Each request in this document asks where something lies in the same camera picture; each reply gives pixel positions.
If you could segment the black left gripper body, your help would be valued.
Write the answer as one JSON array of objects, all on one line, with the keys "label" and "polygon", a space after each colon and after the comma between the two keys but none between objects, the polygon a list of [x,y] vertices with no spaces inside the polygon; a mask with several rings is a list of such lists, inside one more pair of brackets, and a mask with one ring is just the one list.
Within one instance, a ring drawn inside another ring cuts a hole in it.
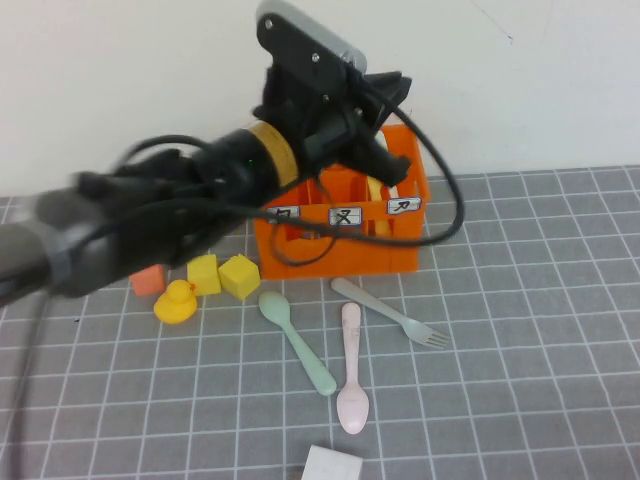
[{"label": "black left gripper body", "polygon": [[390,102],[367,83],[348,80],[334,95],[317,94],[291,74],[269,74],[257,119],[275,128],[301,165],[349,165],[354,146],[376,142]]}]

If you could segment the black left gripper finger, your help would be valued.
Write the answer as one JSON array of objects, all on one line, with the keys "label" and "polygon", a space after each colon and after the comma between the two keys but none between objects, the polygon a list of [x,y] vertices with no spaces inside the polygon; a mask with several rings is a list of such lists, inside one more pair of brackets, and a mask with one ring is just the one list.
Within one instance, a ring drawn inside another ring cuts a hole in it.
[{"label": "black left gripper finger", "polygon": [[412,79],[400,71],[389,71],[367,75],[367,83],[393,105],[400,105],[408,96]]},{"label": "black left gripper finger", "polygon": [[397,185],[407,178],[411,162],[398,158],[377,142],[358,144],[351,150],[349,167],[384,185]]}]

